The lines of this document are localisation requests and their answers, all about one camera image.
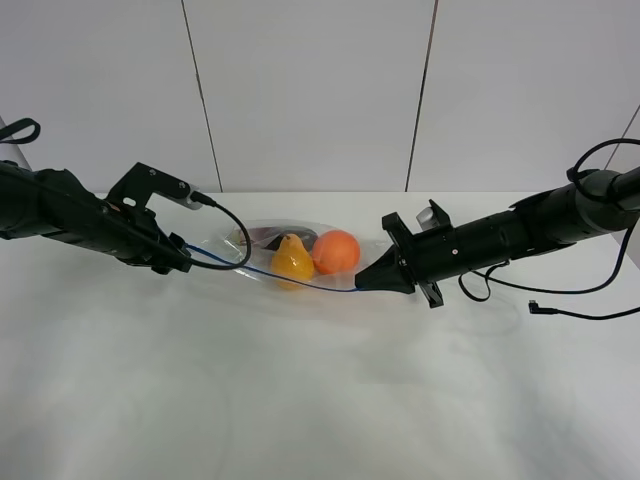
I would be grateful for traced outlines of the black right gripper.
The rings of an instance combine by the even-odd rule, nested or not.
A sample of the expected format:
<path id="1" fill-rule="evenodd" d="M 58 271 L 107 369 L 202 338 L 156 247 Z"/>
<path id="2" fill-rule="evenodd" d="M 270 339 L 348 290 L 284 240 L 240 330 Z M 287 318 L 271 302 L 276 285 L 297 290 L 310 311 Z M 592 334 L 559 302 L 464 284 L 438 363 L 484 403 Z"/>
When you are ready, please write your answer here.
<path id="1" fill-rule="evenodd" d="M 437 275 L 446 270 L 445 250 L 453 227 L 412 234 L 396 212 L 383 217 L 382 227 L 394 246 L 355 275 L 355 287 L 360 291 L 412 294 L 418 286 L 430 308 L 443 306 Z"/>

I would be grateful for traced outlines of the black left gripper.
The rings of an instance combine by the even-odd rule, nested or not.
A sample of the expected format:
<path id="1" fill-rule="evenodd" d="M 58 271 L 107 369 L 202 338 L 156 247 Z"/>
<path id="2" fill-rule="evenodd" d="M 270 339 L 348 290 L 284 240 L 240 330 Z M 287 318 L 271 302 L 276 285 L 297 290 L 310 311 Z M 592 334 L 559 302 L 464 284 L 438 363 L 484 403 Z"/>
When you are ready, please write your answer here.
<path id="1" fill-rule="evenodd" d="M 99 253 L 157 274 L 187 273 L 191 269 L 192 258 L 185 241 L 176 234 L 165 234 L 154 212 L 140 212 L 124 203 L 100 199 L 100 213 L 103 219 L 97 233 Z"/>

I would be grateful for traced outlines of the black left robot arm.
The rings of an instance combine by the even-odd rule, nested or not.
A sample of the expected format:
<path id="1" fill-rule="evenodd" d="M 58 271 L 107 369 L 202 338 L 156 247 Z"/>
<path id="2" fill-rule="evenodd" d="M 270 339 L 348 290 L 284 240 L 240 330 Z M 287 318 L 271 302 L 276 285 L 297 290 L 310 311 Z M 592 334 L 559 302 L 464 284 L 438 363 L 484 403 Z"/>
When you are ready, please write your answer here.
<path id="1" fill-rule="evenodd" d="M 1 238 L 40 236 L 161 275 L 188 272 L 185 241 L 161 230 L 147 202 L 158 194 L 186 205 L 191 192 L 186 182 L 137 163 L 101 199 L 68 170 L 30 171 L 3 161 Z"/>

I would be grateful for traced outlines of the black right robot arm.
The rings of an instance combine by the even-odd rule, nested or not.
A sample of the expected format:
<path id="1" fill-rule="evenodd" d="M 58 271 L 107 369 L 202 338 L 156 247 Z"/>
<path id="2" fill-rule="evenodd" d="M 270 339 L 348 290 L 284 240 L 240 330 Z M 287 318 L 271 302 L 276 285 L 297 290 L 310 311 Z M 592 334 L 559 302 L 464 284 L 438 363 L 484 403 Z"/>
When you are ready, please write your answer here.
<path id="1" fill-rule="evenodd" d="M 522 199 L 508 210 L 455 227 L 431 201 L 412 233 L 397 213 L 383 217 L 392 246 L 355 276 L 362 291 L 412 294 L 444 304 L 438 283 L 467 272 L 543 255 L 626 230 L 639 219 L 639 171 L 589 170 L 577 183 Z"/>

